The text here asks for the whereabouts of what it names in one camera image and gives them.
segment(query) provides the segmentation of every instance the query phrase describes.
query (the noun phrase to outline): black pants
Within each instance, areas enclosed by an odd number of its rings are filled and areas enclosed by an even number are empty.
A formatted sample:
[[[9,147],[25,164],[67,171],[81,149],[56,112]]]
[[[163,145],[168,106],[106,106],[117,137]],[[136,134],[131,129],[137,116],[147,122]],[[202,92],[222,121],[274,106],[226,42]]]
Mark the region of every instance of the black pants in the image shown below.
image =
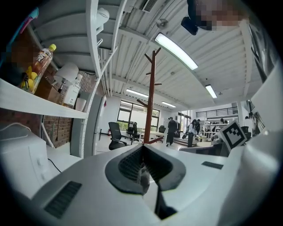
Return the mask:
[[[174,140],[174,132],[168,132],[166,142],[173,144],[173,140]]]
[[[192,147],[194,135],[190,132],[187,136],[187,147]]]

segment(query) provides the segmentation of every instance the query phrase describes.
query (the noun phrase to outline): red brick wall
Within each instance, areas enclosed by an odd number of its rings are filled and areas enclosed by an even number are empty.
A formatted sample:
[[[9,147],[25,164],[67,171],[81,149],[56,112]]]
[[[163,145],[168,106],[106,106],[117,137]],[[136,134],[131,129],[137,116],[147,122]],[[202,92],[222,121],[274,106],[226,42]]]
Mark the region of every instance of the red brick wall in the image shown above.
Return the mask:
[[[32,41],[29,33],[24,31],[23,34],[19,35],[12,46],[12,54],[11,60],[12,62],[16,62],[18,67],[22,67],[25,71],[28,66],[32,65],[34,57],[37,56],[39,49],[37,48],[36,44]],[[54,81],[53,75],[55,74],[55,69],[49,65],[47,68],[44,76],[47,77],[47,80],[52,83]],[[95,85],[95,75],[88,75],[85,72],[79,72],[83,78],[81,81],[81,91],[91,92],[94,85]],[[66,88],[64,87],[61,92],[61,103],[63,101],[64,95],[66,93]],[[99,86],[98,92],[102,92],[101,85]],[[45,116],[44,125],[46,131],[50,137],[52,128],[53,129],[53,144],[55,147],[59,147],[71,140],[71,133],[72,133],[72,118],[63,118],[53,116]],[[22,113],[11,111],[7,109],[0,108],[0,122],[5,123],[12,123],[12,122],[20,122],[23,125],[26,125],[31,128],[32,132],[39,136],[39,125],[40,125],[40,115],[30,114],[30,113]]]

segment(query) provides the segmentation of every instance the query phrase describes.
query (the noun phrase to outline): white cup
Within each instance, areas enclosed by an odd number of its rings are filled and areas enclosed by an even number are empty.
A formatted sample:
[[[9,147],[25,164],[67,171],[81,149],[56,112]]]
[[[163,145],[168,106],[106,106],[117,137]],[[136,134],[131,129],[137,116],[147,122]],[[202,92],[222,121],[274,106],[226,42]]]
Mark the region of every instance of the white cup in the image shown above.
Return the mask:
[[[75,109],[78,110],[78,111],[83,111],[86,102],[87,102],[87,101],[86,101],[85,99],[83,99],[83,98],[78,98],[78,99],[76,100],[76,107],[75,107]]]

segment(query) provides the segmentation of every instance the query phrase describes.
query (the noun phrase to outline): white table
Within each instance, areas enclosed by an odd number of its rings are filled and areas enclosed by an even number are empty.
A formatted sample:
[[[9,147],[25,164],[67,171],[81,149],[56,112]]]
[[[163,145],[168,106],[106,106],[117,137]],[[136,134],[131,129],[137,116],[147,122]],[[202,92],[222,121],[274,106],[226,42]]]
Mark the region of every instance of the white table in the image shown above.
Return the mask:
[[[196,143],[196,146],[198,146],[198,147],[208,147],[208,146],[211,146],[211,142],[198,142],[198,143]]]
[[[140,131],[139,140],[141,140],[142,134],[144,134],[144,133],[145,133],[145,130]],[[163,136],[163,145],[164,145],[164,147],[166,146],[167,133],[150,131],[149,140],[150,140],[151,136]]]

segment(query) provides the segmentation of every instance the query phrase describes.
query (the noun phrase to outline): clear bottle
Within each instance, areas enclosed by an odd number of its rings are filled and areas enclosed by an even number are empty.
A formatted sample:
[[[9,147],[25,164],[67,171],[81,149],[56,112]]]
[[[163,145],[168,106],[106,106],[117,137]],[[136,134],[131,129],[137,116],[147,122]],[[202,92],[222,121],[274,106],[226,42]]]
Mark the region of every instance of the clear bottle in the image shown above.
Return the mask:
[[[82,78],[83,76],[78,74],[74,84],[68,87],[65,97],[63,99],[63,103],[62,103],[63,106],[74,108],[76,98],[80,91],[80,81]]]
[[[51,44],[48,48],[42,49],[32,66],[29,66],[26,75],[23,78],[21,88],[32,94],[35,93],[37,86],[42,78],[46,68],[50,64],[53,58],[53,51],[55,51],[56,45]]]

